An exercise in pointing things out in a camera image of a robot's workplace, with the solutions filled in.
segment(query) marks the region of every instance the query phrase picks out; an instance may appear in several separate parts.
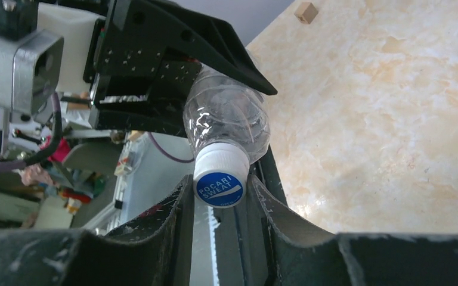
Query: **bolt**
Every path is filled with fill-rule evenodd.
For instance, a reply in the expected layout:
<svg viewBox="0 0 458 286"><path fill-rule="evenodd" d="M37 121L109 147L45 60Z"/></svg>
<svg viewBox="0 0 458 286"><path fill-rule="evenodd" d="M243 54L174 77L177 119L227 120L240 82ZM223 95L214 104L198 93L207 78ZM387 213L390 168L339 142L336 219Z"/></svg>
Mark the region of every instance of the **bolt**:
<svg viewBox="0 0 458 286"><path fill-rule="evenodd" d="M15 1L3 1L2 2L2 7L4 8L4 11L12 12L15 10L17 6L17 3Z"/></svg>

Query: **white round object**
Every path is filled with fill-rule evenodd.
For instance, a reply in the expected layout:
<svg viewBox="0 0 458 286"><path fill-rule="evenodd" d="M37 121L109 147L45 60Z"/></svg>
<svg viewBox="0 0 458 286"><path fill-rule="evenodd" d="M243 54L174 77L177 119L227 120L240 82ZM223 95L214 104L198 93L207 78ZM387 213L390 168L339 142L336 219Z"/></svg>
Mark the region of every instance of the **white round object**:
<svg viewBox="0 0 458 286"><path fill-rule="evenodd" d="M246 194L250 162L247 154L229 143L205 146L196 157L194 193L216 208L233 207Z"/></svg>

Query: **metal block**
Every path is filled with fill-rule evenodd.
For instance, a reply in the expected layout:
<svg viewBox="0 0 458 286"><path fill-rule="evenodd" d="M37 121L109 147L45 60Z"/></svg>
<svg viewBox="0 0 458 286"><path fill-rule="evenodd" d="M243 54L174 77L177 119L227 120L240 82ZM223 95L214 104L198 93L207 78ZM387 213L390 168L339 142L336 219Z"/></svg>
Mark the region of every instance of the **metal block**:
<svg viewBox="0 0 458 286"><path fill-rule="evenodd" d="M46 30L16 42L0 37L0 107L35 114L57 87L63 45Z"/></svg>

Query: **blue label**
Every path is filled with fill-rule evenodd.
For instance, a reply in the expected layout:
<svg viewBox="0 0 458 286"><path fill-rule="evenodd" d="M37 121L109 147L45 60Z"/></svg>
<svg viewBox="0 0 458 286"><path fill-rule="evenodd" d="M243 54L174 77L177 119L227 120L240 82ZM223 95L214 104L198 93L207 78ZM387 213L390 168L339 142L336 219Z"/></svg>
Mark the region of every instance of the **blue label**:
<svg viewBox="0 0 458 286"><path fill-rule="evenodd" d="M197 194L212 206L227 207L243 197L243 185L234 176L226 173L210 173L197 182Z"/></svg>

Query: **marble table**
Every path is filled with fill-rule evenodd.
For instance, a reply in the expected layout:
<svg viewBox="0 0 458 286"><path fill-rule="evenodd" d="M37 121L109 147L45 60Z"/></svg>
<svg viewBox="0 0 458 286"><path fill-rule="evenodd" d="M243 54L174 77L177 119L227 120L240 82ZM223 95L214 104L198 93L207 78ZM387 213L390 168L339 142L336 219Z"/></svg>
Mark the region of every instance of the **marble table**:
<svg viewBox="0 0 458 286"><path fill-rule="evenodd" d="M294 2L249 46L290 207L332 232L458 233L458 0Z"/></svg>

